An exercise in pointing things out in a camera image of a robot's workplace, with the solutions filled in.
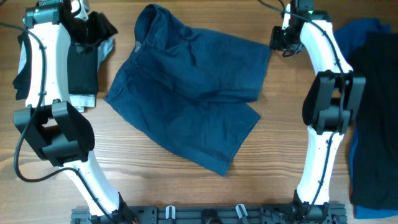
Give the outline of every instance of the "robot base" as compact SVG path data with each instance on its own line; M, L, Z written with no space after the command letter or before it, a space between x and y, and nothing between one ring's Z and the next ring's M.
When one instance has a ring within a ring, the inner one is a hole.
M138 224L219 224L220 222L203 217L203 214L216 212L223 224L290 224L285 220L284 210L289 209L291 204L269 204L256 207L246 207L247 217L238 217L235 207L176 207L175 219L166 219L166 208L155 206L129 207L138 217ZM72 210L71 224L91 224L88 209ZM296 222L292 224L306 224L307 222ZM345 205L331 203L328 216L325 221L317 224L347 224Z

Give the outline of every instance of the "blue shorts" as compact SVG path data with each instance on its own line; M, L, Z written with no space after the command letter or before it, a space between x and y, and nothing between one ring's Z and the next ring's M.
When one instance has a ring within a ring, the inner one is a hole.
M260 116L268 46L182 24L148 5L105 101L166 150L226 175Z

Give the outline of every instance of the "black cloth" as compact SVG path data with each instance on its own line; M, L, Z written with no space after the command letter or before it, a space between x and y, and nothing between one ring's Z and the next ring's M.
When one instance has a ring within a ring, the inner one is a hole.
M97 48L78 53L71 45L68 51L68 89L71 94L98 93Z
M398 35L368 34L348 62L366 77L357 117L352 202L398 209Z
M12 84L14 89L17 90L15 95L16 100L26 99L29 95L30 89L30 74L32 73L32 46L27 33L23 32L18 36L18 43L21 50L25 51L25 54L21 54L19 63L25 63L22 68L18 69L18 75L15 77Z
M182 24L148 5L105 101L166 150L226 175L260 116L268 46Z

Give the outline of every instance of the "wood grain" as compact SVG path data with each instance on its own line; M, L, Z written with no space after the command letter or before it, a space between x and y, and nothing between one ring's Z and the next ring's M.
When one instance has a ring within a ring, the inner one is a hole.
M277 1L267 2L278 5ZM0 21L22 25L27 7L35 1L9 0L0 7ZM150 1L90 1L91 10L104 12L118 28L116 48L101 65L97 108L85 116L96 136L96 156L107 178L130 205L234 205L287 203L302 175L307 152L307 129L302 122L302 102L314 73L306 52L283 59L273 53L259 101L250 105L261 119L237 153L228 176L222 178L162 149L127 124L101 98L134 47L134 24ZM192 27L204 27L268 44L273 26L282 20L256 0L158 1ZM337 29L362 17L378 17L398 31L398 1L324 0ZM24 102L15 101L12 81L19 63L19 31L0 27L0 223L69 223L70 210L86 203L66 175L38 184L17 179L12 163L19 133L12 114ZM352 130L338 151L331 179L332 201L347 204L350 223L397 223L398 219L360 221L349 203L348 148ZM39 161L27 144L21 153L21 171L40 177L54 170Z

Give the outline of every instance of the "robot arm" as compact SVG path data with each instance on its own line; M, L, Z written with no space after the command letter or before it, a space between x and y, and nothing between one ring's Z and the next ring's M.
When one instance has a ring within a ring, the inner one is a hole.
M274 27L270 46L284 51L284 57L306 48L316 75L303 104L308 149L293 201L297 213L292 219L305 217L305 221L320 222L327 215L336 152L348 126L355 121L365 79L355 74L342 56L325 11L314 11L308 0L291 0L286 11L293 14L284 14L282 27ZM340 97L332 97L334 91L339 91Z
M80 177L71 170L66 170L65 173L86 199L92 223L100 223L101 217L106 219L104 215L109 214L119 223L128 221L129 218L133 220L134 214L125 209L127 205L101 170L92 151L94 132L91 124L71 106L68 91L67 63L71 43L95 45L117 32L107 23L104 16L94 14L96 19L99 18L101 27L108 28L97 30L99 26L89 21L88 10L87 0L76 0L72 3L69 0L40 1L36 7L27 9L24 25L45 46L47 61L44 76L45 95L39 108L39 119L36 118L37 122L30 127L25 140L41 159L49 160L53 166L60 169L69 167L79 171ZM96 33L104 36L97 35L96 38L90 38ZM32 78L25 103L27 109L14 113L14 123L21 133L39 102L43 69L39 43L31 35L29 38L32 44ZM53 118L57 125L43 127L42 125L50 118Z

